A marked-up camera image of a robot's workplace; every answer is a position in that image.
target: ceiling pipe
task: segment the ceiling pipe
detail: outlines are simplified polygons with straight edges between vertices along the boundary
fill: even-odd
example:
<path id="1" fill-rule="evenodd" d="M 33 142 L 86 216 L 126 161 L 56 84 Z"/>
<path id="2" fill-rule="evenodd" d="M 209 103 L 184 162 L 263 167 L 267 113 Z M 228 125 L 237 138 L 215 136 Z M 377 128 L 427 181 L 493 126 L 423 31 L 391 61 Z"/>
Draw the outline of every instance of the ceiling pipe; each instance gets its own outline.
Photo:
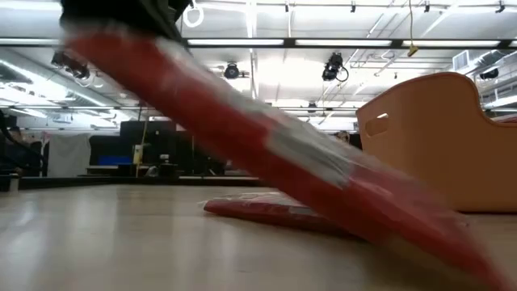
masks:
<path id="1" fill-rule="evenodd" d="M 482 73 L 485 70 L 488 70 L 491 66 L 497 65 L 503 59 L 507 57 L 513 56 L 517 53 L 517 51 L 512 49 L 494 49 L 491 50 L 479 58 L 477 58 L 472 65 L 470 65 L 470 69 L 465 75 L 475 76 L 479 73 Z"/>
<path id="2" fill-rule="evenodd" d="M 394 3 L 395 3 L 395 1 L 394 1 L 394 0 L 393 0 L 393 1 L 391 1 L 391 3 L 388 5 L 387 9 L 389 9 L 390 7 L 392 7 L 392 6 L 394 5 Z M 367 34 L 367 38 L 369 38 L 369 37 L 370 37 L 370 35 L 371 35 L 371 34 L 373 33 L 373 31 L 375 30 L 375 28 L 379 25 L 380 21 L 384 18 L 384 16 L 385 16 L 385 13 L 383 13 L 383 14 L 379 17 L 379 19 L 375 22 L 375 24 L 373 25 L 372 29 L 370 29 L 370 31 L 368 32 L 368 34 Z M 406 19 L 407 19 L 407 16 L 402 20 L 401 24 L 402 24 L 404 21 L 406 21 Z M 389 25 L 393 20 L 394 20 L 394 16 L 389 20 L 389 22 L 385 25 L 385 27 L 382 29 L 382 31 L 381 31 L 381 32 L 383 32 L 383 31 L 388 27 L 388 25 Z M 359 51 L 359 50 L 358 50 L 358 49 L 356 49 L 356 50 L 354 51 L 354 53 L 352 53 L 352 55 L 350 55 L 350 57 L 347 59 L 347 63 L 348 63 L 348 62 L 349 62 L 349 61 L 350 61 L 350 60 L 351 60 L 351 59 L 352 59 L 352 58 L 357 54 L 357 52 L 358 52 L 358 51 Z M 348 85 L 348 82 L 347 82 L 343 87 L 339 88 L 339 90 L 338 90 L 337 92 L 335 92 L 334 97 L 333 97 L 332 99 L 334 99 L 334 98 L 335 98 L 335 96 L 337 96 L 337 95 L 338 95 L 338 94 L 339 94 L 339 93 L 340 93 L 340 92 L 341 92 L 341 91 L 342 91 L 342 90 L 343 90 L 347 85 Z M 361 84 L 361 86 L 360 86 L 360 87 L 359 87 L 359 88 L 354 92 L 354 94 L 352 94 L 352 97 L 353 97 L 353 96 L 356 96 L 357 94 L 359 94 L 359 93 L 360 93 L 360 92 L 361 92 L 365 87 L 366 87 L 366 85 L 364 85 L 364 83 L 362 83 L 362 84 Z M 323 93 L 323 95 L 322 95 L 322 98 L 323 98 L 323 99 L 325 98 L 324 96 L 325 96 L 325 93 L 326 93 L 326 92 L 327 92 L 327 91 L 325 91 L 325 92 Z M 344 99 L 344 100 L 339 104 L 339 107 L 341 107 L 342 105 L 344 105 L 346 101 L 347 101 L 347 99 L 345 98 L 345 99 Z M 331 112 L 331 113 L 330 113 L 328 116 L 326 116 L 322 121 L 320 121 L 320 123 L 319 123 L 318 125 L 323 124 L 326 120 L 328 120 L 329 118 L 331 118 L 333 114 L 334 114 L 334 113 L 333 113 L 333 112 Z"/>
<path id="3" fill-rule="evenodd" d="M 80 97 L 87 99 L 91 103 L 94 103 L 98 106 L 116 106 L 119 105 L 117 102 L 105 97 L 89 88 L 82 87 L 78 85 L 73 80 L 70 80 L 66 77 L 61 76 L 60 74 L 56 74 L 54 71 L 51 71 L 42 65 L 36 64 L 34 61 L 27 59 L 26 57 L 20 55 L 19 53 L 10 50 L 8 48 L 0 48 L 0 60 L 3 60 L 7 63 L 15 64 L 17 67 L 23 70 L 27 70 L 32 72 L 33 74 L 37 74 L 42 78 L 48 78 L 50 82 L 54 82 L 58 85 L 61 85 L 73 93 L 79 95 Z"/>
<path id="4" fill-rule="evenodd" d="M 431 25 L 426 29 L 426 31 L 424 31 L 422 33 L 422 35 L 420 36 L 420 38 L 424 38 L 427 33 L 431 32 L 431 30 L 433 30 L 436 26 L 438 26 L 438 24 L 440 24 L 442 21 L 444 21 L 449 15 L 452 14 L 452 12 L 457 9 L 460 5 L 460 2 L 461 0 L 458 0 L 455 2 L 455 4 L 451 5 L 446 11 L 445 13 L 443 13 L 442 15 L 439 16 L 439 18 L 437 18 L 433 23 L 431 23 Z M 395 54 L 395 57 L 392 58 L 391 60 L 389 60 L 385 66 L 383 66 L 382 68 L 380 68 L 380 70 L 377 71 L 377 73 L 375 73 L 375 75 L 378 75 L 382 72 L 384 72 L 389 66 L 391 66 L 401 55 L 403 54 L 406 54 L 406 52 L 403 52 L 403 53 L 398 53 L 398 54 Z"/>
<path id="5" fill-rule="evenodd" d="M 240 9 L 238 7 L 245 6 L 246 1 L 242 2 L 235 2 L 235 1 L 210 1 L 210 0 L 199 0 L 198 5 L 203 6 L 204 8 L 208 9 L 218 9 L 218 10 L 226 10 L 226 11 L 244 11 L 245 9 Z M 356 13 L 360 13 L 361 11 L 367 11 L 367 10 L 378 10 L 378 11 L 384 11 L 386 10 L 386 5 L 368 5 L 368 4 L 351 4 L 351 3 L 343 3 L 343 4 L 321 4 L 321 3 L 298 3 L 296 4 L 300 7 L 329 7 L 329 8 L 339 8 L 339 7 L 350 7 L 352 8 L 355 6 Z M 257 3 L 257 6 L 264 7 L 264 8 L 279 8 L 284 9 L 285 4 L 284 3 Z M 449 5 L 440 5 L 440 4 L 430 4 L 430 10 L 431 11 L 448 11 L 452 6 Z M 462 5 L 459 6 L 459 10 L 456 11 L 456 13 L 461 13 L 462 10 L 465 11 L 487 11 L 487 12 L 495 12 L 500 6 L 498 4 L 484 4 L 484 5 Z M 517 8 L 517 5 L 515 4 L 508 4 L 506 5 L 505 12 L 517 12 L 514 10 Z M 405 10 L 406 6 L 404 4 L 399 5 L 393 5 L 389 8 L 392 13 L 400 13 L 400 11 L 397 10 Z"/>
<path id="6" fill-rule="evenodd" d="M 509 85 L 511 85 L 512 83 L 515 83 L 515 82 L 517 82 L 517 77 L 508 78 L 508 79 L 506 79 L 504 81 L 497 82 L 494 85 L 482 88 L 481 90 L 479 90 L 479 95 L 480 96 L 487 95 L 487 94 L 491 93 L 494 90 L 502 89 L 503 87 L 509 86 Z"/>
<path id="7" fill-rule="evenodd" d="M 294 16 L 296 13 L 296 0 L 291 3 L 289 0 L 286 0 L 286 5 L 288 6 L 288 37 L 292 37 L 292 25 L 294 23 Z M 288 59 L 288 51 L 286 48 L 284 50 L 284 56 L 282 57 L 282 66 L 285 65 L 285 61 Z M 276 94 L 275 94 L 275 102 L 278 101 L 278 97 L 280 94 L 280 88 L 282 87 L 282 82 L 279 80 L 276 84 Z"/>
<path id="8" fill-rule="evenodd" d="M 393 6 L 393 5 L 394 5 L 394 3 L 395 3 L 395 0 L 392 0 L 392 1 L 391 1 L 391 3 L 390 3 L 390 4 L 388 4 L 388 6 L 387 6 L 386 8 L 387 8 L 387 9 L 389 9 L 391 6 Z M 385 12 L 383 12 L 383 13 L 379 16 L 379 18 L 377 19 L 377 21 L 373 24 L 372 28 L 370 28 L 370 30 L 368 31 L 368 33 L 367 33 L 367 35 L 366 35 L 366 38 L 370 38 L 370 36 L 371 36 L 371 35 L 372 35 L 372 33 L 376 30 L 377 26 L 379 26 L 380 22 L 382 21 L 382 19 L 383 19 L 384 17 L 385 17 Z M 357 52 L 358 52 L 358 51 L 359 51 L 359 49 L 356 49 L 356 50 L 355 50 L 355 51 L 354 51 L 354 52 L 353 52 L 353 53 L 352 53 L 352 54 L 347 58 L 347 61 L 345 61 L 345 62 L 343 63 L 343 67 L 344 67 L 345 65 L 347 65 L 347 64 L 350 62 L 350 60 L 351 60 L 352 58 L 354 58 L 354 57 L 355 57 L 355 55 L 357 54 Z M 339 87 L 339 90 L 338 90 L 337 92 L 333 93 L 333 95 L 334 95 L 334 97 L 335 97 L 337 94 L 339 94 L 339 92 L 341 92 L 341 91 L 342 91 L 342 90 L 347 86 L 347 84 L 348 84 L 348 82 L 346 82 L 346 83 L 344 84 L 344 86 L 340 86 L 340 85 L 342 85 L 342 82 L 339 82 L 339 81 L 337 81 L 337 80 L 334 80 L 334 81 L 333 81 L 333 83 L 332 83 L 332 84 L 330 84 L 330 85 L 325 89 L 325 91 L 323 91 L 322 96 L 320 96 L 320 98 L 317 100 L 317 102 L 320 102 L 320 101 L 321 101 L 321 102 L 322 102 L 322 105 L 325 105 L 325 98 L 326 98 L 327 94 L 329 94 L 329 93 L 330 93 L 330 92 L 331 92 L 335 87 L 337 87 L 337 86 L 338 86 L 338 87 Z"/>

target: cable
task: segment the cable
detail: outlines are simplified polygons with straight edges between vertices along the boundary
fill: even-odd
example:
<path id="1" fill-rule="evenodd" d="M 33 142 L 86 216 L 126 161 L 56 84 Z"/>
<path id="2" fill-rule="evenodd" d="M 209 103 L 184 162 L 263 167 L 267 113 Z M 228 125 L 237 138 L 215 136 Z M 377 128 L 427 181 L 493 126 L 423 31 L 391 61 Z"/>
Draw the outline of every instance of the cable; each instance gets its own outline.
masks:
<path id="1" fill-rule="evenodd" d="M 411 46 L 413 46 L 413 7 L 411 6 L 411 0 L 410 0 L 410 18 L 411 18 L 411 23 L 410 23 L 410 41 L 411 41 Z"/>
<path id="2" fill-rule="evenodd" d="M 407 53 L 407 56 L 411 57 L 411 56 L 413 56 L 418 51 L 418 47 L 413 44 L 413 7 L 411 5 L 411 0 L 409 0 L 409 1 L 410 1 L 410 19 L 411 19 L 411 22 L 410 22 L 410 41 L 411 41 L 411 44 L 410 44 L 410 51 Z"/>
<path id="3" fill-rule="evenodd" d="M 340 82 L 346 82 L 346 81 L 348 80 L 348 77 L 350 77 L 350 73 L 348 73 L 347 68 L 345 68 L 343 65 L 341 65 L 341 68 L 342 68 L 345 72 L 347 72 L 347 77 L 346 77 L 346 78 L 344 78 L 343 80 L 340 80 L 340 79 L 338 78 L 338 76 L 336 76 L 336 80 L 338 80 L 338 81 L 340 81 Z"/>
<path id="4" fill-rule="evenodd" d="M 79 79 L 77 78 L 74 78 L 74 81 L 81 87 L 83 88 L 88 88 L 89 86 L 91 86 L 94 82 L 95 82 L 95 75 L 92 76 L 91 80 L 87 83 L 87 84 L 83 84 L 81 82 L 79 82 Z"/>

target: motion-blurred red object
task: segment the motion-blurred red object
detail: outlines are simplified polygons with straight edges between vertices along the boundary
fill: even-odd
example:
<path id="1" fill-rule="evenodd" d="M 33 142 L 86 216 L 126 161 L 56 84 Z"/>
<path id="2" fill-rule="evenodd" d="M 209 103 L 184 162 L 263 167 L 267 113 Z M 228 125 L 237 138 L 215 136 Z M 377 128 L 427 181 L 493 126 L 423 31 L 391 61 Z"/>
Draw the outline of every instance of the motion-blurred red object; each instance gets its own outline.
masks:
<path id="1" fill-rule="evenodd" d="M 457 216 L 420 183 L 310 124 L 242 97 L 180 45 L 97 32 L 69 46 L 181 124 L 205 149 L 337 226 L 445 272 L 469 290 L 512 290 Z"/>
<path id="2" fill-rule="evenodd" d="M 350 236 L 341 227 L 282 193 L 257 192 L 227 195 L 208 200 L 204 211 L 274 226 L 286 226 L 323 234 Z"/>

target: ceiling beam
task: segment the ceiling beam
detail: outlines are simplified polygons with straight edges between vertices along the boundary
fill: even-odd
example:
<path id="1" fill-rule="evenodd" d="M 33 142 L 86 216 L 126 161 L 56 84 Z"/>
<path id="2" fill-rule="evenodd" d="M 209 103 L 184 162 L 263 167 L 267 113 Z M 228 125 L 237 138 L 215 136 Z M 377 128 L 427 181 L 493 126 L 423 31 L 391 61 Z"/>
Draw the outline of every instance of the ceiling beam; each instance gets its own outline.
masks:
<path id="1" fill-rule="evenodd" d="M 409 39 L 371 38 L 190 38 L 190 49 L 408 49 Z M 515 49 L 516 39 L 413 39 L 419 49 Z M 54 48 L 59 41 L 41 38 L 0 38 L 0 47 Z"/>
<path id="2" fill-rule="evenodd" d="M 97 105 L 104 104 L 105 106 L 115 106 L 119 105 L 117 102 L 105 97 L 89 88 L 85 88 L 79 86 L 76 82 L 61 76 L 60 74 L 56 74 L 56 72 L 45 68 L 42 65 L 35 63 L 32 60 L 27 59 L 26 57 L 14 52 L 13 50 L 7 48 L 0 48 L 0 60 L 10 63 L 16 67 L 19 67 L 22 70 L 27 70 L 34 74 L 41 76 L 42 78 L 52 78 L 50 82 L 55 82 L 61 86 L 64 86 L 68 90 L 82 97 L 83 99 L 89 100 L 92 103 L 97 102 Z"/>

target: wooden floor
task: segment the wooden floor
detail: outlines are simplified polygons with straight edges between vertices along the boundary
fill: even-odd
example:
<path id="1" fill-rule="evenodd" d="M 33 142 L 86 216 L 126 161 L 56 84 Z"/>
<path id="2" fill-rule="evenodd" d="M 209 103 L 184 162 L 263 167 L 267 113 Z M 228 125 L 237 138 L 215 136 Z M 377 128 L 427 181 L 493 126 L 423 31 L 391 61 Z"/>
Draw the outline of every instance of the wooden floor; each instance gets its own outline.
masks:
<path id="1" fill-rule="evenodd" d="M 447 289 L 365 242 L 204 215 L 197 206 L 257 191 L 106 186 L 0 197 L 0 290 Z M 517 216 L 471 221 L 517 275 Z"/>

